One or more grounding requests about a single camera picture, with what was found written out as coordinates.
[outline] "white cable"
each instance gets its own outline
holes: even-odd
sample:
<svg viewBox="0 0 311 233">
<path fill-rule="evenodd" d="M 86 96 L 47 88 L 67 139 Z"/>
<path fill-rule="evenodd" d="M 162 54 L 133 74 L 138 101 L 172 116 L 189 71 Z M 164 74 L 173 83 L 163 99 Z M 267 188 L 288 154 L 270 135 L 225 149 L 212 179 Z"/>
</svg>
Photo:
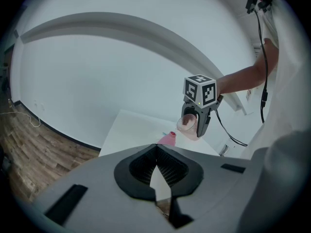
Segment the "white cable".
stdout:
<svg viewBox="0 0 311 233">
<path fill-rule="evenodd" d="M 38 128 L 38 127 L 40 127 L 40 125 L 41 125 L 41 121 L 40 121 L 40 118 L 39 118 L 39 117 L 38 117 L 38 119 L 39 119 L 39 125 L 35 126 L 35 125 L 33 125 L 33 123 L 31 122 L 31 116 L 28 115 L 28 114 L 26 114 L 26 113 L 22 113 L 22 112 L 16 112 L 16 111 L 14 111 L 14 112 L 4 112 L 4 113 L 0 113 L 0 115 L 14 114 L 14 113 L 23 114 L 23 115 L 28 116 L 28 117 L 30 118 L 30 123 L 31 123 L 31 125 L 32 125 L 34 128 Z"/>
</svg>

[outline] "white sleeve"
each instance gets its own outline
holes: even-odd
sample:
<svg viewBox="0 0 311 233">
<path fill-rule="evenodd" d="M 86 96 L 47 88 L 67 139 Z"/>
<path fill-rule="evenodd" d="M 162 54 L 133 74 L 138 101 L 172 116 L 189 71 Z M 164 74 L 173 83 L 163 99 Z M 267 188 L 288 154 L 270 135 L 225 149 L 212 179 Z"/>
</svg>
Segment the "white sleeve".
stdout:
<svg viewBox="0 0 311 233">
<path fill-rule="evenodd" d="M 264 39 L 268 38 L 272 43 L 278 48 L 278 36 L 276 27 L 273 21 L 273 16 L 270 11 L 267 11 L 262 16 L 262 41 L 264 44 Z"/>
</svg>

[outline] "power cord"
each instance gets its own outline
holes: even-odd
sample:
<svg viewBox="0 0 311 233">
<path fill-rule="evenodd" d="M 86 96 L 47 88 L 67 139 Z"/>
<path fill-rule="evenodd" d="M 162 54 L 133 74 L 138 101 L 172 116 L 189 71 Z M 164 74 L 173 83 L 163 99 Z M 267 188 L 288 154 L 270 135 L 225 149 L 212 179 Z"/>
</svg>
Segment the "power cord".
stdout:
<svg viewBox="0 0 311 233">
<path fill-rule="evenodd" d="M 243 143 L 243 142 L 237 140 L 236 138 L 234 138 L 232 135 L 229 134 L 229 132 L 228 132 L 228 131 L 225 129 L 225 127 L 223 126 L 222 121 L 220 120 L 220 117 L 219 117 L 219 114 L 218 114 L 218 110 L 216 110 L 215 112 L 216 112 L 216 116 L 217 116 L 217 118 L 218 118 L 218 120 L 219 120 L 219 122 L 220 122 L 220 125 L 221 125 L 221 126 L 223 127 L 223 129 L 226 131 L 226 133 L 228 134 L 228 136 L 230 137 L 230 139 L 231 139 L 233 142 L 235 142 L 236 144 L 239 144 L 239 145 L 241 145 L 241 146 L 243 146 L 243 147 L 247 147 L 247 144 L 246 144 L 246 143 Z"/>
<path fill-rule="evenodd" d="M 22 113 L 22 112 L 4 112 L 4 113 L 0 113 L 0 115 L 14 114 L 14 113 L 16 113 L 16 114 L 22 114 L 22 115 L 28 116 L 28 117 L 30 118 L 30 123 L 31 123 L 31 125 L 32 125 L 34 128 L 38 128 L 38 127 L 40 127 L 40 125 L 41 125 L 41 121 L 40 121 L 40 118 L 39 118 L 39 117 L 38 117 L 38 119 L 39 119 L 39 125 L 36 125 L 36 126 L 35 126 L 35 125 L 31 122 L 31 116 L 28 115 L 28 114 L 26 114 L 26 113 Z"/>
<path fill-rule="evenodd" d="M 264 46 L 263 46 L 263 43 L 262 43 L 261 27 L 260 27 L 259 17 L 258 17 L 257 11 L 255 9 L 253 9 L 253 11 L 255 12 L 255 14 L 257 16 L 257 20 L 258 20 L 258 32 L 259 32 L 260 44 L 261 44 L 261 48 L 262 48 L 262 52 L 263 52 L 264 63 L 265 63 L 265 66 L 266 66 L 266 80 L 265 80 L 265 83 L 264 83 L 264 87 L 263 87 L 263 91 L 262 91 L 262 95 L 261 95 L 261 102 L 260 102 L 260 116 L 261 116 L 262 123 L 264 123 L 263 108 L 266 105 L 266 101 L 267 101 L 267 98 L 268 98 L 268 92 L 267 92 L 268 61 L 267 61 L 266 51 L 264 50 Z"/>
</svg>

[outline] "human arm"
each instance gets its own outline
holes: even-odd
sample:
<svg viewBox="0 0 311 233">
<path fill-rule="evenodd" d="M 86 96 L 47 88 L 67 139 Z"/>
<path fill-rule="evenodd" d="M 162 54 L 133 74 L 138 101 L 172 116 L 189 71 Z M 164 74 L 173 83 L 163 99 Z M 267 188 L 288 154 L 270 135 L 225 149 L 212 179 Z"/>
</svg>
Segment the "human arm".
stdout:
<svg viewBox="0 0 311 233">
<path fill-rule="evenodd" d="M 268 38 L 264 39 L 264 49 L 268 61 L 268 75 L 276 67 L 278 61 L 278 48 Z M 265 81 L 266 67 L 262 50 L 255 63 L 237 71 L 223 76 L 217 80 L 217 97 L 220 94 L 248 90 L 261 85 Z"/>
</svg>

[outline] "black cable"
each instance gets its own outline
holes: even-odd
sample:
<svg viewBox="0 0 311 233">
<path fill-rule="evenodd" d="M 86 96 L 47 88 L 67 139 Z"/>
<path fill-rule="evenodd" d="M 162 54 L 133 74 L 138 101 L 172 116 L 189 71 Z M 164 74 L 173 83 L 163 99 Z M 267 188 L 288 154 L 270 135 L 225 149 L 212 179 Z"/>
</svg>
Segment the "black cable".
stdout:
<svg viewBox="0 0 311 233">
<path fill-rule="evenodd" d="M 263 43 L 262 43 L 262 35 L 261 35 L 261 27 L 260 27 L 259 17 L 258 17 L 257 11 L 255 9 L 253 9 L 253 11 L 255 12 L 255 14 L 257 16 L 257 20 L 258 20 L 258 32 L 259 32 L 260 44 L 261 44 L 261 48 L 262 48 L 262 52 L 263 52 L 264 63 L 265 63 L 265 66 L 266 66 L 266 80 L 265 80 L 265 83 L 264 83 L 264 87 L 263 87 L 263 91 L 262 91 L 262 95 L 261 95 L 261 102 L 260 102 L 260 116 L 261 116 L 262 123 L 264 123 L 263 108 L 266 105 L 266 101 L 267 101 L 267 97 L 268 97 L 268 92 L 267 92 L 268 61 L 267 61 L 266 51 L 264 50 L 264 46 L 263 46 Z"/>
<path fill-rule="evenodd" d="M 228 131 L 225 129 L 225 127 L 223 126 L 222 121 L 220 120 L 220 117 L 219 117 L 219 114 L 218 114 L 218 110 L 216 110 L 215 112 L 216 112 L 216 116 L 217 116 L 217 118 L 218 118 L 218 120 L 219 120 L 219 122 L 220 122 L 220 125 L 223 127 L 223 129 L 225 130 L 225 132 L 228 134 L 228 136 L 230 137 L 230 139 L 231 139 L 233 142 L 235 142 L 236 144 L 239 144 L 239 145 L 241 145 L 241 146 L 243 146 L 243 147 L 247 147 L 247 144 L 246 144 L 246 143 L 243 143 L 243 142 L 237 140 L 236 138 L 234 138 L 232 135 L 229 134 L 229 132 L 228 132 Z"/>
</svg>

